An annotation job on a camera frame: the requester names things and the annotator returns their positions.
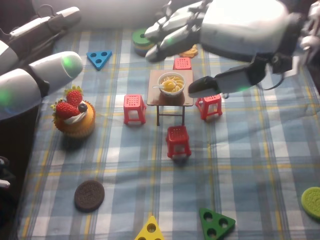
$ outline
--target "white wall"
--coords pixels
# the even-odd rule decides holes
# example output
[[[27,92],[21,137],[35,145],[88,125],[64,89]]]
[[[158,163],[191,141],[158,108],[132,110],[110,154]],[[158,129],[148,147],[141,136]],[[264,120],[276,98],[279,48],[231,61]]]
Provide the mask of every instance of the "white wall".
[[[169,0],[32,0],[35,11],[49,4],[55,12],[78,7],[78,28],[137,28],[154,24],[154,16]]]

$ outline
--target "stool seat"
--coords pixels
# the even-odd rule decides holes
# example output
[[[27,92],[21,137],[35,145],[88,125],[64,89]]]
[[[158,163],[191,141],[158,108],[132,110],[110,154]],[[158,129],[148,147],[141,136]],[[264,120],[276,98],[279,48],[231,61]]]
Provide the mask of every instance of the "stool seat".
[[[129,122],[141,122],[142,124],[146,123],[146,109],[147,106],[144,103],[144,100],[140,94],[127,94],[124,96],[123,111],[124,111],[124,123],[128,124]],[[130,118],[129,112],[137,111],[138,118]]]
[[[209,112],[209,106],[215,104],[217,105],[216,111]],[[195,102],[195,105],[200,111],[202,120],[205,120],[208,116],[214,114],[218,114],[219,116],[222,115],[222,99],[220,94],[214,96],[200,97]]]
[[[167,156],[172,158],[173,155],[186,154],[191,155],[189,146],[189,135],[186,126],[171,126],[168,127],[166,142],[168,147]],[[183,145],[184,151],[175,151],[177,145]]]
[[[174,59],[173,70],[192,70],[189,57],[177,57]]]

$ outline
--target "triangle block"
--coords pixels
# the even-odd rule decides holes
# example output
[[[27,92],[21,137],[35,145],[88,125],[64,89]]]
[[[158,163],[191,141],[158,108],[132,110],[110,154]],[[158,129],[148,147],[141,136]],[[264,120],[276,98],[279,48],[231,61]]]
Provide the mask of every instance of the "triangle block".
[[[134,240],[165,240],[154,216],[149,218]]]
[[[100,71],[104,67],[111,55],[112,51],[91,51],[86,53],[86,57],[97,71]]]
[[[200,208],[199,215],[204,240],[221,240],[236,225],[234,219],[207,208]]]

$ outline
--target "tablecloth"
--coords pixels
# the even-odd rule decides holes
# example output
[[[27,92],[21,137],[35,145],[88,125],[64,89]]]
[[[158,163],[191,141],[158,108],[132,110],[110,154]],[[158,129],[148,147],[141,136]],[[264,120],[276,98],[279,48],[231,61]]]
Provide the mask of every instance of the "tablecloth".
[[[134,240],[155,216],[165,240],[203,240],[199,208],[236,220],[226,240],[318,240],[320,224],[302,209],[301,195],[320,185],[320,97],[308,70],[299,69],[276,89],[251,87],[222,99],[221,117],[207,121],[185,110],[192,155],[184,164],[167,157],[166,135],[181,117],[146,109],[144,125],[124,125],[125,94],[147,100],[151,69],[171,70],[174,58],[148,63],[136,55],[131,29],[73,32],[54,52],[74,51],[83,61],[72,84],[96,110],[96,127],[82,141],[64,137],[43,100],[17,221],[19,240]],[[240,63],[204,52],[191,60],[194,77],[214,76]],[[112,51],[101,71],[86,53]],[[279,81],[268,70],[264,88]],[[166,113],[179,107],[160,108]],[[74,207],[74,193],[100,181],[105,199],[92,213]]]

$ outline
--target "green triangle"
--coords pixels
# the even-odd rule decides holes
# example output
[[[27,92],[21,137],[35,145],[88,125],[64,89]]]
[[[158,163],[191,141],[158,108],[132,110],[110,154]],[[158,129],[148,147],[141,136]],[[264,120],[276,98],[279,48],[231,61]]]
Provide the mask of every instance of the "green triangle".
[[[236,225],[234,219],[207,208],[200,208],[199,215],[205,240],[221,240]]]

